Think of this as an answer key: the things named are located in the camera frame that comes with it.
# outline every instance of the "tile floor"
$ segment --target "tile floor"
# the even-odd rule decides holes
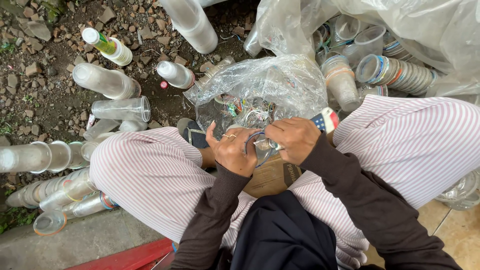
[[[450,210],[432,200],[419,209],[419,221],[430,235],[440,237],[444,251],[452,256],[463,270],[480,269],[480,206],[468,211]],[[365,252],[367,264],[384,267],[384,260],[373,246]]]

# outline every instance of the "hand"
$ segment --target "hand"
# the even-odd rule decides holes
[[[247,145],[247,153],[243,152],[247,139],[261,129],[246,129],[243,127],[229,129],[220,141],[213,137],[216,124],[213,121],[207,128],[206,140],[213,150],[215,160],[227,170],[241,176],[250,177],[257,165],[257,153],[255,152],[254,139]]]
[[[282,159],[295,165],[307,158],[321,134],[315,123],[300,117],[277,120],[265,128],[265,137],[283,146]]]

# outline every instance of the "cardboard box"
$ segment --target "cardboard box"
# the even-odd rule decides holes
[[[301,170],[298,166],[283,161],[280,154],[276,154],[255,169],[253,178],[243,191],[255,198],[276,195],[285,191],[300,176]]]

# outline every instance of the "brown sweater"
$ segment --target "brown sweater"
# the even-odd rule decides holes
[[[342,201],[355,226],[385,259],[387,270],[461,270],[442,250],[443,242],[428,236],[417,221],[418,211],[380,177],[362,170],[355,155],[333,148],[325,133],[300,167],[320,176],[325,188]],[[202,194],[183,234],[173,270],[212,266],[238,206],[238,195],[250,180],[219,164],[217,168],[218,178]],[[368,265],[360,269],[382,268]]]

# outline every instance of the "striped pants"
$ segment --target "striped pants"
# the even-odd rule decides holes
[[[480,166],[480,108],[449,98],[368,95],[334,133],[342,153],[353,153],[419,208]],[[200,152],[176,128],[115,135],[93,153],[97,187],[133,216],[179,242],[200,195],[215,177],[204,172]],[[303,207],[336,234],[337,257],[353,268],[366,262],[369,242],[322,179],[305,172],[290,188]],[[255,198],[242,192],[223,246],[234,247]]]

